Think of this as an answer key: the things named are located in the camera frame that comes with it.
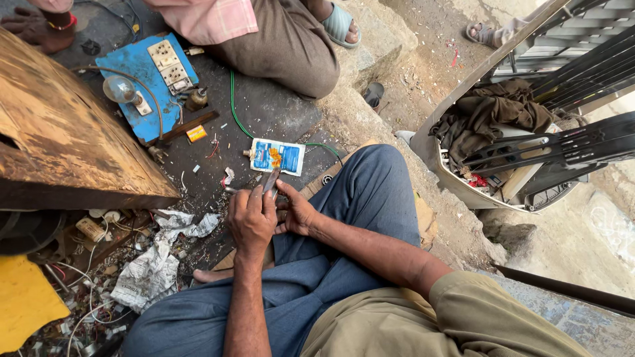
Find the blue wooden board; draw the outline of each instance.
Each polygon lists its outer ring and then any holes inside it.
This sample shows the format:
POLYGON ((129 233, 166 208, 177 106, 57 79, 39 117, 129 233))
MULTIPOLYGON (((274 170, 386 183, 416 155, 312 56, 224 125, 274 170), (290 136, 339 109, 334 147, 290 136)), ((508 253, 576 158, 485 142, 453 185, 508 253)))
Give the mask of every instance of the blue wooden board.
MULTIPOLYGON (((172 99, 173 102, 176 102, 176 99, 172 97, 168 86, 165 85, 161 73, 154 65, 147 50, 148 47, 164 39, 167 39, 172 44, 178 59, 190 76, 190 81, 192 81, 193 84, 198 84, 199 79, 196 76, 196 72, 194 72, 194 68, 192 68, 190 61, 185 56, 174 34, 169 34, 165 37, 148 37, 137 43, 132 43, 110 52, 105 57, 97 58, 95 62, 102 67, 109 67, 129 73, 143 81, 145 85, 152 90, 161 106, 163 132, 166 133, 172 130, 172 126, 178 121, 179 108, 177 105, 170 103, 170 99, 172 99)), ((102 71, 102 75, 104 78, 107 78, 113 76, 114 73, 102 71)), ((130 126, 132 126, 133 132, 135 132, 135 135, 139 138, 139 141, 141 141, 141 143, 149 142, 159 136, 159 115, 157 114, 156 105, 150 93, 138 83, 135 83, 135 87, 138 91, 141 91, 141 94, 143 94, 146 101, 148 101, 150 108, 152 108, 152 113, 141 116, 135 106, 130 103, 119 104, 119 106, 130 126)))

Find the wrist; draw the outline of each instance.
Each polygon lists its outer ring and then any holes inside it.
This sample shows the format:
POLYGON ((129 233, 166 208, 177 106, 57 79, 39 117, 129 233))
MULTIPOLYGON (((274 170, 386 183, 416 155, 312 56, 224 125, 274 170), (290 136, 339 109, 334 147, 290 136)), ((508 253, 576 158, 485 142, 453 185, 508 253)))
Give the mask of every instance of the wrist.
POLYGON ((66 11, 64 13, 50 13, 48 11, 42 11, 42 15, 48 22, 51 28, 59 31, 72 30, 73 26, 77 25, 77 18, 66 11))
POLYGON ((246 252, 241 249, 236 250, 234 256, 234 268, 245 269, 247 271, 256 270, 260 272, 262 270, 262 262, 265 259, 265 254, 254 254, 246 252))
POLYGON ((316 211, 309 223, 309 237, 318 239, 322 235, 322 227, 328 217, 316 211))

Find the red bangle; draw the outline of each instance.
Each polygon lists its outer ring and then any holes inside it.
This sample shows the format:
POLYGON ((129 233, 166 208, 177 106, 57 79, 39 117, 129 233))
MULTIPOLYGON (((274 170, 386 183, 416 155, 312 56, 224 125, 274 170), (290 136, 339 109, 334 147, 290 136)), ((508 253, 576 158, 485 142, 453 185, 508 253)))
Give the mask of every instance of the red bangle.
POLYGON ((73 15, 70 12, 69 12, 69 15, 70 15, 70 23, 68 25, 66 25, 66 26, 55 26, 50 21, 48 22, 48 24, 51 25, 51 27, 56 29, 56 30, 65 30, 65 29, 68 29, 69 27, 71 27, 73 25, 77 25, 77 18, 75 17, 75 15, 73 15))

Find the blue trousers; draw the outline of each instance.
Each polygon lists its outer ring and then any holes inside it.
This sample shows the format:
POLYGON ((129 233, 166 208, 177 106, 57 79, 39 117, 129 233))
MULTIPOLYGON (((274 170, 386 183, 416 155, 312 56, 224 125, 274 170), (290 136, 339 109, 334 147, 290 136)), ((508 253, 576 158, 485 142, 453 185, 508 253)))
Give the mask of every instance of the blue trousers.
MULTIPOLYGON (((309 202, 319 212, 420 246, 414 195, 397 149, 358 150, 309 202)), ((275 266, 262 272, 273 356, 298 356, 315 321, 351 295, 390 286, 375 273, 306 236, 273 237, 275 266)), ((131 356, 221 356, 233 278, 171 295, 150 307, 123 345, 131 356)))

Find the hand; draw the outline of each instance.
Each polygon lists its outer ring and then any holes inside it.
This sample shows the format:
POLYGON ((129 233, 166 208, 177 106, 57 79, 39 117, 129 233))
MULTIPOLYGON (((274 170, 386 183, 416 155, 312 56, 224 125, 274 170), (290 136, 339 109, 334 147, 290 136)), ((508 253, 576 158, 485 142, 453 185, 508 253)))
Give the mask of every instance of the hand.
POLYGON ((56 30, 40 11, 15 8, 15 16, 3 17, 0 25, 22 41, 49 55, 68 48, 75 38, 74 26, 56 30))
POLYGON ((301 236, 309 235, 309 228, 319 216, 319 212, 290 184, 276 180, 278 193, 286 196, 288 202, 278 202, 278 210, 285 210, 284 223, 276 227, 276 234, 294 232, 301 236))
POLYGON ((271 191, 262 194, 262 185, 253 191, 240 190, 229 200, 229 229, 236 241, 236 254, 247 261, 260 261, 277 224, 276 205, 271 191))

